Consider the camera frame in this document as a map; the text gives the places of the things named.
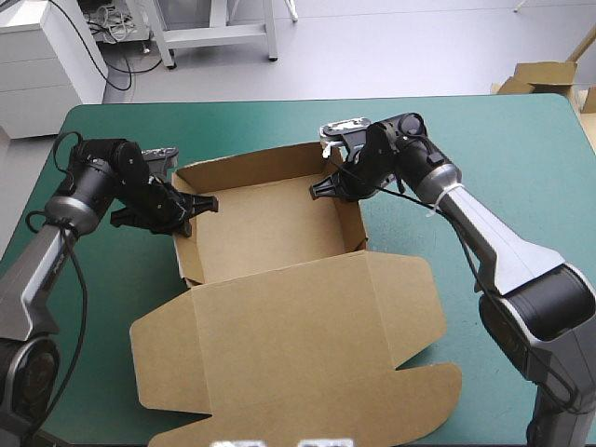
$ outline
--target cardboard box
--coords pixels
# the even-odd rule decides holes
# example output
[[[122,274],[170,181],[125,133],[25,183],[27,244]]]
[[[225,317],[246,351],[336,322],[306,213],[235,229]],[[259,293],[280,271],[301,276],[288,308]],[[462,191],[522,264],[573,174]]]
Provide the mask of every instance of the cardboard box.
[[[514,75],[497,88],[496,93],[558,93],[575,104],[573,84],[576,69],[576,62],[518,63]]]
[[[131,328],[143,406],[210,413],[151,447],[415,440],[454,409],[453,364],[393,371],[440,338],[427,263],[358,251],[196,286]]]
[[[430,268],[363,251],[358,203],[311,198],[334,169],[308,143],[176,172],[176,187],[216,195],[220,212],[176,237],[181,275],[202,285],[133,324],[135,372],[143,406],[211,418],[151,447],[389,447],[453,411],[455,365],[395,371],[445,332]]]
[[[176,188],[220,202],[219,213],[192,221],[190,238],[174,238],[181,276],[204,284],[364,249],[358,203],[308,193],[335,170],[321,151],[312,142],[178,169]]]
[[[592,145],[592,149],[596,152],[596,87],[591,87],[588,90],[579,120]]]

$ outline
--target floor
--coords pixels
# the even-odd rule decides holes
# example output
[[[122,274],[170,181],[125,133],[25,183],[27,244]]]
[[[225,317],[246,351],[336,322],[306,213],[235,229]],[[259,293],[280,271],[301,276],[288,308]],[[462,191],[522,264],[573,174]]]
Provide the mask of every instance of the floor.
[[[219,102],[487,94],[518,61],[564,60],[596,18],[596,0],[297,0],[292,23],[276,0],[279,60],[265,45],[179,50],[178,68],[136,77],[131,90],[106,89],[105,102]],[[193,26],[206,2],[162,2],[169,26]],[[244,0],[237,22],[262,13]],[[118,53],[105,50],[114,63]],[[136,70],[158,54],[127,52]],[[126,85],[116,74],[113,82]],[[576,76],[596,84],[596,45]],[[43,167],[51,138],[10,141],[0,131],[0,253]]]

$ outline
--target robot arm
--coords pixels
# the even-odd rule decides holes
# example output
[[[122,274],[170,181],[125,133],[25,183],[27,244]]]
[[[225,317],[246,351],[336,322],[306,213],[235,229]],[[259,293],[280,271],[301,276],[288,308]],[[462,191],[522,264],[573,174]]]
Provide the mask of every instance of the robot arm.
[[[68,134],[61,135],[58,148]],[[115,199],[115,226],[189,237],[189,219],[217,211],[217,199],[177,191],[166,180],[178,150],[142,152],[126,140],[83,140],[72,148],[66,177],[47,202],[46,222],[0,278],[0,445],[21,447],[46,416],[60,357],[49,334],[59,328],[46,300],[83,235],[93,232]]]
[[[596,293],[551,249],[527,242],[461,184],[461,171],[435,146],[418,114],[321,128],[346,161],[311,187],[313,198],[359,200],[402,181],[439,208],[480,261],[482,322],[523,377],[539,388],[527,430],[533,447],[581,447],[596,406]]]

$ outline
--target green table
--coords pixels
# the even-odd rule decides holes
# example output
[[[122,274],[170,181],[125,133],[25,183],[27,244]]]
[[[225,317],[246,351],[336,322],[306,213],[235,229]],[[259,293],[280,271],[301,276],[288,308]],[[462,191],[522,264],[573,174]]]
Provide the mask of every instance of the green table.
[[[596,281],[596,160],[569,103],[559,96],[81,106],[63,130],[79,130],[86,138],[124,137],[145,149],[175,145],[183,165],[313,141],[318,126],[330,121],[410,111],[426,119],[433,141],[461,168],[473,194],[521,236],[556,248]],[[41,209],[60,179],[47,163],[27,210]],[[482,327],[473,280],[451,228],[382,194],[362,208],[370,248],[424,256],[440,291],[447,334],[409,366],[450,360],[463,371],[456,411],[423,443],[524,443],[535,387],[522,380]],[[31,238],[21,224],[0,273]],[[171,239],[104,222],[76,251],[90,290],[88,338],[45,429],[70,442],[137,444],[196,420],[145,410],[137,401],[130,355],[130,323],[184,290]],[[50,299],[65,359],[78,330],[79,295],[69,265]],[[590,440],[596,441],[596,433]]]

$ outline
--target wire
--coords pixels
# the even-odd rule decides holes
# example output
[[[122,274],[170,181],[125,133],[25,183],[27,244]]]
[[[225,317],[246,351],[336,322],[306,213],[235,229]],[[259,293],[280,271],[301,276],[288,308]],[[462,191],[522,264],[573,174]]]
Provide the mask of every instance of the wire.
[[[52,5],[54,5],[62,13],[62,15],[70,22],[70,24],[73,26],[74,30],[76,31],[76,34],[78,35],[78,38],[81,40],[81,42],[83,43],[83,46],[85,47],[85,50],[87,51],[87,54],[89,55],[89,57],[91,59],[91,62],[93,62],[93,65],[95,66],[95,69],[101,75],[101,77],[103,78],[103,80],[109,86],[111,86],[112,88],[115,88],[118,91],[127,91],[127,90],[130,90],[130,88],[132,87],[132,73],[129,73],[129,84],[126,87],[124,87],[124,88],[119,87],[116,84],[114,84],[112,81],[110,81],[108,79],[108,77],[105,74],[103,74],[103,72],[100,69],[99,65],[95,61],[95,58],[93,58],[93,55],[91,54],[91,50],[87,46],[87,42],[85,42],[85,39],[83,38],[83,35],[81,34],[81,32],[78,31],[78,28],[76,28],[76,25],[73,22],[73,20],[71,19],[71,17],[66,13],[66,11],[60,5],[58,5],[55,2],[55,0],[48,0],[48,1],[49,1],[49,3],[51,3]]]
[[[81,291],[83,293],[82,303],[81,303],[81,324],[79,327],[78,337],[76,340],[76,347],[74,348],[74,353],[71,358],[70,365],[68,366],[68,370],[66,371],[66,374],[64,375],[64,378],[62,379],[62,382],[61,382],[60,387],[58,388],[58,391],[56,391],[54,398],[52,399],[51,403],[48,405],[47,410],[44,413],[44,416],[32,428],[32,430],[31,430],[32,435],[37,430],[39,430],[39,428],[41,428],[41,426],[47,421],[47,418],[54,411],[54,408],[56,408],[56,405],[58,404],[62,395],[64,394],[64,390],[70,383],[73,373],[75,372],[76,364],[78,363],[78,360],[81,356],[81,351],[83,350],[83,344],[85,342],[85,335],[87,332],[87,316],[88,316],[87,283],[83,276],[83,270],[81,269],[81,265],[79,264],[78,259],[76,257],[75,249],[71,245],[69,236],[66,234],[67,227],[68,227],[68,224],[60,225],[60,232],[61,232],[62,240],[64,242],[64,246],[66,247],[66,251],[68,252],[68,254],[73,262],[74,270],[76,272],[76,277],[78,278],[78,282],[81,285]]]
[[[155,65],[152,65],[150,68],[147,69],[143,69],[143,70],[136,70],[136,71],[127,71],[127,70],[122,70],[121,68],[118,67],[114,67],[113,65],[109,64],[108,62],[106,62],[105,64],[110,67],[112,70],[116,70],[117,72],[120,73],[130,73],[132,75],[142,75],[143,73],[149,73],[149,72],[153,72],[155,68],[157,68],[159,66],[159,64],[161,64],[162,60],[159,59],[159,61],[157,61],[155,63]]]
[[[58,171],[60,171],[62,174],[66,175],[70,179],[71,185],[70,185],[69,189],[72,189],[73,186],[75,185],[75,177],[71,171],[60,167],[60,165],[58,164],[58,160],[56,159],[56,154],[58,153],[58,148],[60,147],[61,143],[67,137],[69,137],[71,135],[76,135],[76,138],[77,138],[76,145],[79,145],[79,144],[81,144],[81,142],[83,142],[83,135],[81,135],[80,133],[78,133],[76,131],[64,132],[58,136],[58,138],[52,144],[52,148],[51,148],[52,159],[54,160],[54,166],[56,167],[56,169]]]
[[[97,34],[97,33],[106,33],[108,31],[107,28],[103,27],[102,25],[100,25],[99,23],[95,22],[95,21],[91,21],[88,20],[87,22],[88,25],[90,26],[94,26],[96,27],[95,29],[92,29],[91,31],[93,32],[93,34]],[[154,71],[155,68],[157,68],[159,66],[159,64],[163,61],[161,58],[159,59],[159,61],[157,61],[154,65],[152,65],[151,67],[147,68],[147,69],[142,69],[142,70],[130,70],[129,64],[128,64],[128,58],[126,56],[126,54],[122,51],[122,49],[120,48],[120,53],[122,54],[123,59],[127,62],[127,70],[122,70],[121,68],[118,68],[114,65],[112,65],[111,63],[106,62],[105,64],[110,67],[113,70],[116,70],[117,72],[120,73],[126,73],[127,75],[142,75],[143,73],[149,73]]]
[[[79,145],[83,141],[83,136],[79,132],[72,131],[72,132],[63,133],[56,139],[56,141],[52,145],[51,152],[52,152],[52,158],[54,160],[54,166],[56,167],[56,169],[58,171],[64,173],[67,176],[67,178],[69,178],[71,180],[72,185],[74,185],[75,176],[73,175],[73,173],[69,169],[61,168],[60,165],[58,164],[58,160],[56,159],[56,154],[58,153],[58,149],[60,147],[61,142],[63,142],[64,139],[66,137],[68,137],[69,135],[76,135],[77,145]],[[27,224],[27,227],[33,233],[38,233],[38,230],[36,230],[33,227],[32,223],[31,223],[31,218],[33,216],[40,216],[40,215],[46,217],[45,224],[58,226],[60,228],[61,238],[64,243],[64,247],[66,247],[66,252],[68,253],[68,255],[70,256],[70,258],[73,262],[74,270],[76,272],[76,277],[78,278],[78,282],[81,286],[82,299],[81,299],[81,323],[80,323],[80,327],[79,327],[78,337],[76,339],[76,346],[74,348],[74,353],[71,358],[70,365],[68,367],[68,370],[66,370],[66,374],[64,375],[61,385],[58,388],[58,390],[56,391],[54,398],[52,399],[51,403],[48,405],[46,412],[44,413],[42,418],[30,430],[31,435],[33,435],[37,430],[39,430],[39,428],[41,428],[41,426],[47,421],[47,418],[51,415],[54,408],[56,408],[56,405],[60,401],[62,394],[64,393],[64,390],[70,383],[71,377],[73,376],[73,373],[75,372],[76,364],[78,363],[78,360],[81,356],[81,351],[83,350],[83,344],[85,342],[85,335],[87,333],[87,317],[88,317],[87,282],[85,281],[85,277],[83,276],[83,269],[81,268],[81,265],[78,262],[78,258],[76,257],[75,249],[71,245],[70,235],[66,234],[66,231],[68,230],[75,237],[78,237],[76,229],[71,225],[70,221],[67,219],[56,219],[55,217],[51,216],[44,210],[34,210],[34,211],[30,211],[25,217],[25,223]]]
[[[431,205],[428,205],[427,203],[424,203],[421,200],[418,200],[417,198],[414,198],[412,196],[408,196],[408,195],[403,194],[403,193],[397,193],[395,191],[391,191],[390,189],[386,189],[386,188],[384,188],[382,186],[378,186],[376,184],[367,183],[363,179],[361,179],[359,176],[357,176],[356,174],[354,174],[353,172],[351,172],[351,171],[347,170],[346,168],[344,168],[343,166],[335,163],[332,160],[331,157],[329,157],[329,161],[331,162],[332,165],[334,165],[336,168],[338,168],[341,172],[344,172],[346,175],[351,176],[355,180],[361,182],[362,184],[364,184],[366,186],[369,186],[371,188],[374,188],[377,191],[380,191],[380,192],[383,192],[383,193],[386,193],[386,194],[389,194],[389,195],[392,195],[392,196],[396,196],[396,197],[400,197],[400,198],[405,198],[406,200],[409,200],[410,202],[415,203],[416,205],[419,205],[421,207],[424,207],[424,208],[426,208],[428,210],[433,210],[433,208],[434,208]],[[447,214],[444,211],[439,210],[439,209],[435,209],[435,212],[437,214],[439,214],[439,216],[443,217],[451,225],[452,229],[455,231],[455,235],[457,236],[457,239],[459,240],[459,242],[460,242],[460,244],[462,246],[462,250],[464,251],[464,255],[466,257],[467,265],[468,265],[468,267],[469,267],[469,269],[470,269],[470,271],[472,273],[472,276],[474,277],[474,279],[478,283],[479,287],[481,288],[482,293],[484,293],[484,295],[489,300],[491,300],[491,302],[494,305],[494,308],[497,310],[497,312],[499,312],[499,314],[501,314],[501,317],[503,317],[505,321],[508,321],[508,317],[505,314],[505,312],[503,311],[503,309],[501,308],[500,303],[498,303],[498,300],[489,291],[488,287],[486,287],[486,285],[484,284],[484,282],[480,278],[480,275],[478,273],[478,270],[476,268],[476,265],[474,265],[474,261],[472,260],[472,256],[471,256],[470,249],[469,249],[469,245],[466,243],[466,239],[464,238],[464,230],[461,228],[461,226],[459,225],[459,223],[452,216],[450,216],[449,214]],[[570,413],[570,414],[574,414],[574,415],[581,415],[581,414],[590,413],[591,410],[586,411],[586,412],[581,412],[577,408],[574,408],[573,402],[576,400],[576,396],[577,396],[577,388],[576,388],[576,386],[570,385],[558,372],[554,371],[552,369],[552,367],[550,367],[550,365],[548,365],[544,360],[542,360],[534,352],[534,350],[530,346],[529,342],[525,339],[525,336],[521,333],[521,331],[517,327],[515,327],[514,325],[510,325],[510,327],[517,333],[519,339],[523,343],[524,347],[527,349],[527,352],[531,356],[533,356],[550,374],[552,374],[552,376],[569,393],[569,400],[565,402],[565,401],[557,398],[556,396],[554,396],[552,394],[552,392],[548,388],[542,387],[541,389],[543,389],[549,395],[549,397],[553,400],[553,402],[555,403],[555,405],[557,407],[559,407],[559,409],[561,411],[564,411],[564,412],[567,412],[567,413]]]

